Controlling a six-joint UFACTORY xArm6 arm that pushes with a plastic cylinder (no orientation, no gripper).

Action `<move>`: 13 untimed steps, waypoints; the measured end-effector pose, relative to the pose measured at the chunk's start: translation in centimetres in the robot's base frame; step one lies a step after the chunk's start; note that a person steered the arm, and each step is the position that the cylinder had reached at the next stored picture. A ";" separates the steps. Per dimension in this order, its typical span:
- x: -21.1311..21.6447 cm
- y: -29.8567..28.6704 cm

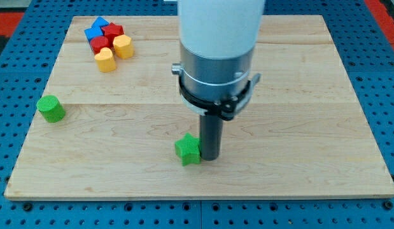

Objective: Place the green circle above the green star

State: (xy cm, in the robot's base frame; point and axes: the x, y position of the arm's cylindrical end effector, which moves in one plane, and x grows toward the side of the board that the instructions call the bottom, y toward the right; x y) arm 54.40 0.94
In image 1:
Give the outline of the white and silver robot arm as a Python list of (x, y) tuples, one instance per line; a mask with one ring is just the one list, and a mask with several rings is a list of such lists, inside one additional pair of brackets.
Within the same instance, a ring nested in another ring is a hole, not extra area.
[(199, 115), (231, 120), (249, 102), (248, 78), (264, 0), (178, 1), (180, 57), (172, 66), (185, 104)]

